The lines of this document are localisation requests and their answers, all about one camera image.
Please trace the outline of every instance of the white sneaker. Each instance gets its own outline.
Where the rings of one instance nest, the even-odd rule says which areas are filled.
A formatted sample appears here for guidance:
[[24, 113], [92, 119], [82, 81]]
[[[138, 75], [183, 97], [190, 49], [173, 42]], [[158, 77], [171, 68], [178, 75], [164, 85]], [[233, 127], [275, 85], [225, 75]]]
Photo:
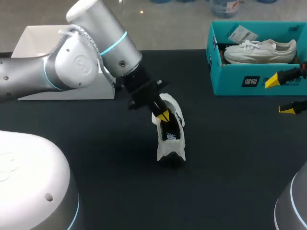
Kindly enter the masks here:
[[296, 41], [278, 43], [273, 40], [250, 42], [230, 46], [224, 52], [231, 64], [290, 63], [296, 56]]
[[157, 125], [158, 130], [158, 150], [157, 160], [175, 152], [183, 160], [186, 160], [184, 147], [186, 145], [184, 139], [183, 127], [185, 125], [181, 109], [177, 101], [169, 94], [160, 94], [162, 100], [166, 103], [170, 110], [170, 121], [164, 122], [156, 118], [152, 114], [152, 122]]

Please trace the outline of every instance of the dark table surface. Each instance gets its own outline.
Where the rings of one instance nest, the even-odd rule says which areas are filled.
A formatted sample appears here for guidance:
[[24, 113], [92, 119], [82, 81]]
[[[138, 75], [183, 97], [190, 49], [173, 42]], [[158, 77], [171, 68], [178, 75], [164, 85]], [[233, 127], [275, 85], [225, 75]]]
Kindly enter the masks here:
[[214, 96], [205, 50], [143, 56], [183, 111], [184, 167], [156, 162], [151, 114], [129, 112], [124, 92], [115, 101], [1, 104], [0, 130], [45, 137], [64, 152], [87, 230], [275, 229], [275, 202], [307, 160], [307, 114], [278, 114], [290, 97]]

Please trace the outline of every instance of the teal shoe box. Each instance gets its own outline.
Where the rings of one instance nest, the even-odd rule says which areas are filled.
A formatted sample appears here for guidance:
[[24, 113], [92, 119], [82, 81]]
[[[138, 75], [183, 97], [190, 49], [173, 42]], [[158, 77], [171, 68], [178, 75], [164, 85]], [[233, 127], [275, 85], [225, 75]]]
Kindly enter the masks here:
[[226, 64], [221, 56], [226, 45], [236, 45], [229, 36], [241, 25], [259, 37], [257, 41], [272, 39], [288, 43], [297, 42], [296, 62], [307, 61], [306, 22], [211, 22], [207, 60], [215, 95], [307, 95], [307, 80], [300, 79], [286, 85], [265, 89], [265, 82], [276, 72], [299, 67], [299, 64]]

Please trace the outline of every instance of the cable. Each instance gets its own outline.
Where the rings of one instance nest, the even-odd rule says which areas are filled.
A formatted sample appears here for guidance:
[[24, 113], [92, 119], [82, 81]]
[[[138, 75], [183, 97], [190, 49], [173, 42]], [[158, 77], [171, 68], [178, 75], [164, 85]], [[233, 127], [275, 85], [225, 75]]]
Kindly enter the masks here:
[[115, 86], [114, 78], [106, 72], [104, 62], [102, 60], [102, 57], [100, 55], [100, 51], [99, 51], [96, 43], [91, 38], [91, 36], [84, 29], [82, 29], [80, 26], [72, 24], [68, 27], [67, 31], [65, 31], [65, 32], [59, 31], [61, 34], [63, 34], [63, 36], [60, 38], [57, 46], [52, 50], [52, 52], [54, 52], [58, 47], [63, 45], [68, 36], [73, 36], [73, 34], [72, 34], [73, 31], [77, 31], [79, 35], [82, 35], [83, 37], [85, 37], [86, 40], [92, 45], [93, 49], [95, 50], [95, 52], [97, 54], [97, 58], [98, 58], [102, 73], [104, 74], [106, 79], [109, 81], [109, 83], [114, 87]]

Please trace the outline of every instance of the shoelace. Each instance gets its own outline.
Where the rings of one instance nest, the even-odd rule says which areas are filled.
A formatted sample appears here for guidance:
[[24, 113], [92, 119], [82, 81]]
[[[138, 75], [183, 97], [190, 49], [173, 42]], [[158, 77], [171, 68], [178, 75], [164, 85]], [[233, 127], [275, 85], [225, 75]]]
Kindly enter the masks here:
[[260, 42], [258, 41], [248, 41], [245, 40], [245, 42], [243, 42], [242, 44], [240, 44], [240, 47], [244, 48], [244, 51], [249, 50], [249, 49], [254, 49], [254, 47], [256, 48], [260, 48], [260, 46], [258, 45]]

